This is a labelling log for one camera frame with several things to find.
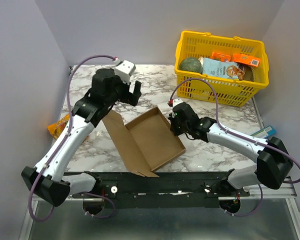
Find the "brown cardboard box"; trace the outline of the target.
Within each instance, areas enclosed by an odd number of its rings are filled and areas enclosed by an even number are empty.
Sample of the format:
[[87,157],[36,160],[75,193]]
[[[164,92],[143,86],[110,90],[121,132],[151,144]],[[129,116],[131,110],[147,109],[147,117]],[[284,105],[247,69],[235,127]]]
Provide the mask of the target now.
[[157,178],[156,170],[186,152],[158,107],[126,124],[119,113],[111,110],[102,122],[126,169],[135,175]]

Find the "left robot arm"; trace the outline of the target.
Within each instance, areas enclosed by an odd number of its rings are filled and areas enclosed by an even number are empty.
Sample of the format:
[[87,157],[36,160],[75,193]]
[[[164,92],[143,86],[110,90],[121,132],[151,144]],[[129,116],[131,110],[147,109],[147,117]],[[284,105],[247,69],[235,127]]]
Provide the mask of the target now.
[[92,77],[91,88],[78,100],[60,137],[35,165],[21,172],[27,188],[50,203],[60,206],[69,195],[85,192],[94,198],[100,194],[98,177],[92,173],[64,176],[68,163],[82,142],[110,112],[116,102],[136,106],[141,96],[141,83],[135,82],[130,92],[130,77],[135,66],[122,63],[115,68],[101,68]]

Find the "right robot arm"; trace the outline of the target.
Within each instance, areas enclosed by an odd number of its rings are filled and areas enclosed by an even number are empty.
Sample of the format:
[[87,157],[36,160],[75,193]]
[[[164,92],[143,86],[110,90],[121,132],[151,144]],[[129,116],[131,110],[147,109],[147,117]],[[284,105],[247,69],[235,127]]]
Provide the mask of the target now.
[[287,157],[282,140],[257,138],[220,125],[210,117],[198,117],[192,107],[181,99],[170,100],[170,130],[175,136],[186,134],[193,140],[201,140],[224,146],[254,161],[254,165],[231,169],[220,183],[220,191],[231,196],[247,186],[262,184],[270,189],[281,187],[293,162]]

